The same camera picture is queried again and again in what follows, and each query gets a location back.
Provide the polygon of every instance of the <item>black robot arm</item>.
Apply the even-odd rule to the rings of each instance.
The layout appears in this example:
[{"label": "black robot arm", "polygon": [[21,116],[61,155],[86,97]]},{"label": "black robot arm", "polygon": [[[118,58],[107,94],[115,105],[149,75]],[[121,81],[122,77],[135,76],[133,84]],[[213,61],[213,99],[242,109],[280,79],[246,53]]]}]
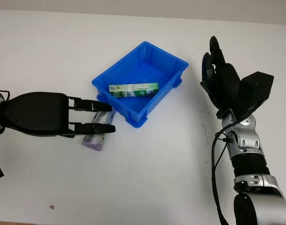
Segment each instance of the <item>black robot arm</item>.
[{"label": "black robot arm", "polygon": [[268,99],[274,77],[255,72],[240,80],[234,67],[226,63],[216,37],[203,57],[202,87],[218,108],[222,119],[212,146],[212,185],[222,225],[228,225],[220,208],[216,187],[215,144],[225,132],[229,157],[234,168],[234,200],[237,225],[286,225],[286,200],[276,178],[270,174],[263,148],[255,131],[252,113]]},{"label": "black robot arm", "polygon": [[0,92],[8,94],[6,100],[0,94],[0,134],[5,128],[34,136],[64,137],[116,131],[113,125],[69,121],[69,110],[108,112],[112,111],[109,104],[52,92],[31,92],[10,100],[8,91]]}]

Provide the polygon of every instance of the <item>blue bin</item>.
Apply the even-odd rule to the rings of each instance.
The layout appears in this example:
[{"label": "blue bin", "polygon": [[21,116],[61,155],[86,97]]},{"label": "blue bin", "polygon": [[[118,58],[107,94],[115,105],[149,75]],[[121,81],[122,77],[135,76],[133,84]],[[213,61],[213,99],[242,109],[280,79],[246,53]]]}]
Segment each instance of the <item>blue bin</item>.
[{"label": "blue bin", "polygon": [[[181,83],[180,76],[188,66],[187,62],[145,41],[92,80],[92,84],[98,89],[99,101],[112,105],[128,123],[139,128],[154,107]],[[109,93],[110,84],[129,83],[158,83],[159,92],[153,97],[129,98],[115,98]]]}]

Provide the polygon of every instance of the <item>plastic bottle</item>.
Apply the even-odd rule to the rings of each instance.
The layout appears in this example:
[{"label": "plastic bottle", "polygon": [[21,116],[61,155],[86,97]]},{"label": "plastic bottle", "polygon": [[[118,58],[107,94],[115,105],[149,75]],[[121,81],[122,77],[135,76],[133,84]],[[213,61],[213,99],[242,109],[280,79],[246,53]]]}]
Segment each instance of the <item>plastic bottle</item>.
[{"label": "plastic bottle", "polygon": [[[98,112],[93,118],[93,123],[111,124],[116,110],[111,112]],[[82,144],[90,149],[101,151],[107,134],[86,135]]]}]

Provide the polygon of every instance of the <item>gray wall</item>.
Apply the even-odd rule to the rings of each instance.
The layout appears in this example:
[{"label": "gray wall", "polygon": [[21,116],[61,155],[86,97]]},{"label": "gray wall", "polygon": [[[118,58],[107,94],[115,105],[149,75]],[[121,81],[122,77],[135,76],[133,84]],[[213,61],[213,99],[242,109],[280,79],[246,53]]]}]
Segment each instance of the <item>gray wall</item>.
[{"label": "gray wall", "polygon": [[0,0],[1,9],[286,25],[286,0]]}]

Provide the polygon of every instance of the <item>silver robotic arm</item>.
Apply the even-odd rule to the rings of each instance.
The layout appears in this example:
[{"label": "silver robotic arm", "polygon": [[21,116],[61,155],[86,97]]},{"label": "silver robotic arm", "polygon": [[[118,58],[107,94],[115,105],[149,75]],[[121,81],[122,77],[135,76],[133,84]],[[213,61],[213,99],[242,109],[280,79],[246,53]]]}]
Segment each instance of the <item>silver robotic arm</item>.
[{"label": "silver robotic arm", "polygon": [[[232,113],[223,117],[223,127],[233,123]],[[266,167],[264,152],[255,131],[253,115],[226,130],[227,145],[235,169],[234,200],[237,225],[286,225],[286,200],[277,180]]]},{"label": "silver robotic arm", "polygon": [[276,178],[270,174],[252,113],[268,99],[274,77],[255,72],[242,80],[234,67],[226,63],[215,36],[210,53],[202,61],[201,86],[218,108],[222,120],[212,146],[212,185],[222,225],[228,222],[222,214],[216,187],[215,144],[225,132],[229,157],[234,168],[234,199],[237,225],[286,225],[286,200]]}]

